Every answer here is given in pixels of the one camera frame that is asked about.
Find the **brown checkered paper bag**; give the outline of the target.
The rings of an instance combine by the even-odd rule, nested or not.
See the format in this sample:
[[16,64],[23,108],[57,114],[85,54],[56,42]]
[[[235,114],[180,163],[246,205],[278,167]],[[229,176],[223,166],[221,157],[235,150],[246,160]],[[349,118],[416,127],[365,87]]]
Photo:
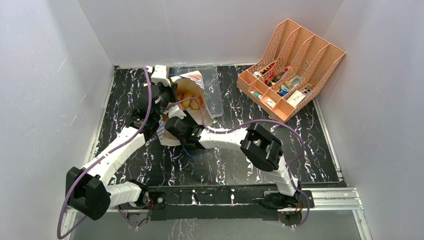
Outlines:
[[[198,76],[188,75],[177,77],[168,77],[171,83],[177,84],[177,100],[182,101],[177,105],[184,111],[186,117],[184,120],[192,118],[196,124],[206,124],[210,127],[213,123],[213,118],[210,116],[206,104],[204,103],[204,90],[196,83]],[[165,130],[165,124],[170,118],[168,117],[168,109],[164,112],[159,120],[159,127],[156,131],[159,142],[162,146],[174,147],[179,146],[180,141]]]

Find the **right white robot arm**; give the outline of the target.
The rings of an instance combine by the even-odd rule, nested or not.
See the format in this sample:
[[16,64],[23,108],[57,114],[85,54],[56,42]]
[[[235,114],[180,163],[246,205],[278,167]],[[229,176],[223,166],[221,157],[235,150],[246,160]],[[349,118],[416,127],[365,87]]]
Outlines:
[[240,150],[259,170],[269,174],[277,192],[265,193],[260,204],[267,209],[294,208],[301,201],[299,182],[285,161],[283,145],[270,131],[253,121],[238,129],[207,129],[178,117],[170,118],[165,130],[192,149]]

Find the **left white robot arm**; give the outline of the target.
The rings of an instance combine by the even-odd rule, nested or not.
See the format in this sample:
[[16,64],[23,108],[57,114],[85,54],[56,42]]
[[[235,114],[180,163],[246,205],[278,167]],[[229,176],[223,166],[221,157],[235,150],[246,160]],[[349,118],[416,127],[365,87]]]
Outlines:
[[67,206],[92,220],[101,218],[108,209],[129,203],[144,208],[149,203],[148,188],[136,180],[110,184],[126,160],[156,133],[170,103],[177,101],[177,84],[145,85],[138,104],[126,126],[107,148],[81,168],[72,167],[66,174]]

